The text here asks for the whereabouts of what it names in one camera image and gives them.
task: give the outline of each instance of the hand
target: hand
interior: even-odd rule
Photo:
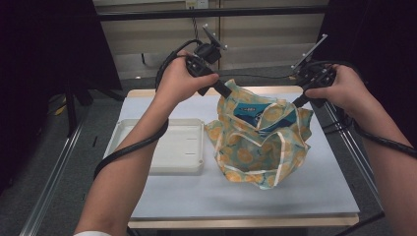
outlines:
[[[182,50],[166,68],[156,92],[159,99],[174,102],[174,105],[192,96],[198,89],[211,86],[218,80],[218,74],[203,77],[192,77],[186,68],[185,56],[188,52]]]
[[[366,89],[358,74],[346,66],[334,65],[333,68],[337,74],[331,87],[311,88],[306,90],[305,94],[310,98],[325,98],[344,109],[353,118],[370,111],[377,101]]]

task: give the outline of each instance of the black cable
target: black cable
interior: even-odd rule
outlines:
[[[356,123],[356,121],[354,121],[354,127],[355,127],[356,133],[358,133],[358,135],[362,136],[363,138],[367,140],[370,140],[372,142],[375,142],[387,148],[392,148],[392,149],[401,151],[414,158],[417,158],[417,150],[413,147],[409,147],[404,144],[367,133],[366,131],[362,130],[362,128],[358,125],[358,123]]]
[[[192,18],[192,20],[194,25],[194,36],[196,37],[196,40],[199,40],[199,30],[197,29],[196,18]]]
[[[221,73],[218,73],[221,77],[235,77],[235,76],[240,76],[240,77],[258,77],[258,78],[264,78],[264,79],[273,79],[273,80],[280,80],[280,79],[286,79],[289,78],[291,75],[287,75],[287,76],[281,76],[281,77],[268,77],[268,76],[259,76],[259,75],[249,75],[249,74],[228,74],[228,75],[223,75]]]
[[[184,49],[186,46],[190,45],[191,43],[197,43],[198,45],[201,45],[202,42],[198,39],[188,40],[184,44],[182,44],[178,49],[175,51],[172,51],[171,54],[165,59],[165,61],[162,62],[162,64],[159,67],[159,70],[156,73],[155,77],[155,89],[159,87],[160,81],[162,80],[163,72],[166,70],[166,68],[171,64],[173,60],[175,60],[178,57],[178,52],[180,52],[182,49]]]
[[[112,161],[114,161],[117,158],[120,158],[123,155],[126,155],[128,153],[131,153],[135,150],[138,150],[140,148],[143,148],[145,146],[148,146],[150,144],[152,144],[153,142],[157,141],[160,137],[163,136],[163,134],[165,134],[166,130],[168,129],[168,120],[165,121],[165,123],[163,124],[163,126],[156,132],[156,134],[154,134],[153,136],[140,141],[138,143],[135,143],[133,145],[130,145],[128,147],[124,147],[122,149],[119,149],[117,151],[114,151],[113,153],[111,153],[110,155],[108,155],[107,157],[105,157],[104,159],[102,159],[100,161],[100,163],[95,167],[95,171],[94,171],[94,179],[95,177],[97,177],[98,173],[109,163],[111,163]]]
[[[356,73],[358,73],[358,70],[356,69],[356,67],[352,63],[347,62],[347,61],[338,61],[338,60],[325,60],[325,61],[309,62],[305,67],[303,67],[303,68],[300,69],[300,72],[305,71],[305,70],[308,70],[308,69],[310,69],[311,67],[314,67],[314,66],[320,66],[320,65],[328,65],[328,66],[331,66],[331,65],[335,65],[335,64],[350,67]]]
[[[334,130],[331,131],[325,131],[325,135],[329,135],[329,134],[333,134],[339,131],[344,131],[346,129],[349,129],[352,124],[353,124],[353,119],[351,119],[345,112],[343,109],[336,107],[336,117],[337,120],[331,124],[322,126],[322,129],[328,129],[332,126],[340,126],[340,128],[336,128]]]
[[[379,219],[384,218],[385,216],[386,216],[386,214],[382,211],[382,212],[380,212],[378,214],[375,214],[375,215],[371,216],[368,219],[359,221],[358,223],[354,224],[353,226],[350,226],[349,228],[347,228],[346,230],[344,230],[344,231],[342,231],[342,232],[340,232],[338,234],[335,234],[334,236],[348,235],[348,234],[352,233],[353,231],[355,231],[355,230],[357,230],[357,229],[359,229],[359,228],[361,228],[361,227],[363,227],[365,225],[368,225],[368,224],[373,223],[373,222],[375,222],[375,221],[377,221]]]
[[[141,236],[140,233],[136,232],[135,230],[132,230],[130,227],[127,228],[127,233],[129,236]]]

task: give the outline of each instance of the shirt sleeve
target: shirt sleeve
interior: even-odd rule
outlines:
[[[103,233],[103,232],[98,232],[98,231],[85,231],[85,232],[78,233],[74,236],[111,236],[111,235],[107,233]]]

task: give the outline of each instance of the table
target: table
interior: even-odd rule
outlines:
[[[298,87],[246,88],[256,94],[295,99]],[[132,90],[119,121],[139,118],[153,89]],[[219,95],[209,90],[180,103],[170,118],[216,119]],[[198,176],[149,176],[129,226],[152,229],[214,229],[344,226],[358,222],[359,208],[348,188],[316,116],[311,122],[306,161],[272,190],[248,183],[230,183],[205,144],[205,166]]]

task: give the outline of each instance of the white container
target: white container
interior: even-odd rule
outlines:
[[[126,138],[138,119],[116,124],[104,158]],[[204,122],[199,119],[170,119],[166,133],[156,146],[149,174],[197,175],[203,169]]]

